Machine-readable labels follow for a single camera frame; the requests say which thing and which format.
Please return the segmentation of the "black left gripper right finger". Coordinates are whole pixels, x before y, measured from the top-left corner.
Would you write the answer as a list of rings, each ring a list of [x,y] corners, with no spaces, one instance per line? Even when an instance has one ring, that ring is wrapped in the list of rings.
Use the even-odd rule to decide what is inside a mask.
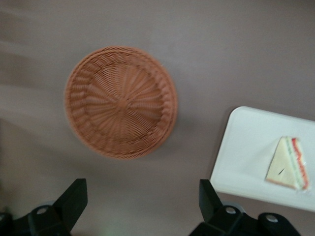
[[[236,207],[224,205],[207,179],[199,181],[199,208],[204,221],[190,236],[243,236],[240,230],[243,213]]]

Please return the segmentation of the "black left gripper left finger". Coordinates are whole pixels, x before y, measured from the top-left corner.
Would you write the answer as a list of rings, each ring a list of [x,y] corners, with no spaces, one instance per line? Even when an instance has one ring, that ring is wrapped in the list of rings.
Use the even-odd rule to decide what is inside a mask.
[[[28,214],[32,236],[69,236],[88,203],[87,182],[76,179],[52,204]]]

